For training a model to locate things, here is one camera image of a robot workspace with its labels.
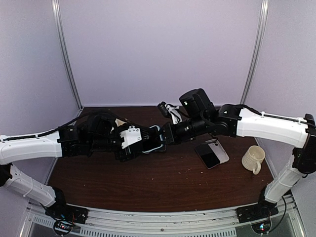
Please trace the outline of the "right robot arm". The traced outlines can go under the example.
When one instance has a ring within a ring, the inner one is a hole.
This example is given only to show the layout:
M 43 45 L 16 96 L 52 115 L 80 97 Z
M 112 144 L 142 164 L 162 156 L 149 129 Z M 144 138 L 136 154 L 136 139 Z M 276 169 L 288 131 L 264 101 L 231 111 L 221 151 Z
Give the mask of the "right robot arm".
M 225 104 L 215 108 L 201 88 L 186 92 L 179 98 L 187 112 L 180 120 L 178 108 L 161 102 L 158 109 L 166 118 L 176 119 L 162 127 L 168 145 L 180 144 L 209 133 L 213 136 L 256 137 L 292 145 L 292 156 L 277 178 L 266 185 L 257 204 L 249 210 L 251 216 L 268 217 L 277 202 L 301 178 L 316 170 L 316 124 L 314 117 L 291 118 L 259 112 L 245 104 Z

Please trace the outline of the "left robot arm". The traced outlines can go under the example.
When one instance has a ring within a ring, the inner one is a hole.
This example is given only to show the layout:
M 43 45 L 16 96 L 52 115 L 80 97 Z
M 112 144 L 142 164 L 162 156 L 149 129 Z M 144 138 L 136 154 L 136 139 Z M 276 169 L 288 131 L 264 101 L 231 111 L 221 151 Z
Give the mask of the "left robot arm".
M 127 161 L 141 154 L 160 150 L 160 127 L 144 127 L 99 111 L 82 115 L 86 121 L 70 121 L 56 129 L 36 134 L 0 137 L 0 185 L 38 201 L 47 215 L 66 220 L 73 216 L 61 189 L 46 186 L 24 174 L 13 163 L 35 158 L 91 156 L 94 152 L 113 152 Z

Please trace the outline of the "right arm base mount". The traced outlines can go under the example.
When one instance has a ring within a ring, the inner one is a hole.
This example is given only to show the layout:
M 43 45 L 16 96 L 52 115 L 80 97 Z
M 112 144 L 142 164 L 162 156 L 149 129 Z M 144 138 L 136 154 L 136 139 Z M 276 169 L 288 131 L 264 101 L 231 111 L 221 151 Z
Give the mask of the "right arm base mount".
M 254 222 L 261 219 L 268 219 L 269 217 L 278 214 L 278 208 L 271 209 L 267 207 L 259 207 L 258 205 L 249 205 L 239 207 L 236 209 L 239 223 Z

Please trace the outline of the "white phone case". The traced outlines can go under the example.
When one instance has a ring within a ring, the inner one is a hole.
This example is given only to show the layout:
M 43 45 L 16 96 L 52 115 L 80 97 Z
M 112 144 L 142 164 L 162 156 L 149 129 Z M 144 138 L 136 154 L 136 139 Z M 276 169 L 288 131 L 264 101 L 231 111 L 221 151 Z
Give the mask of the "white phone case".
M 220 164 L 226 163 L 229 161 L 229 156 L 220 144 L 218 139 L 211 139 L 207 140 L 206 144 L 211 148 L 213 153 L 216 155 L 216 157 L 219 159 Z

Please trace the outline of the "purple phone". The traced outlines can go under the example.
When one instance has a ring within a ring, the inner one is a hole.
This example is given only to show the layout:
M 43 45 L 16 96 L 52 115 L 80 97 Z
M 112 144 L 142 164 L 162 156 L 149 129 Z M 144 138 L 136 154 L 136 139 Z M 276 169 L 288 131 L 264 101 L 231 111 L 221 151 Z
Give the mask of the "purple phone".
M 207 143 L 196 146 L 195 152 L 207 169 L 212 169 L 220 164 L 220 160 Z

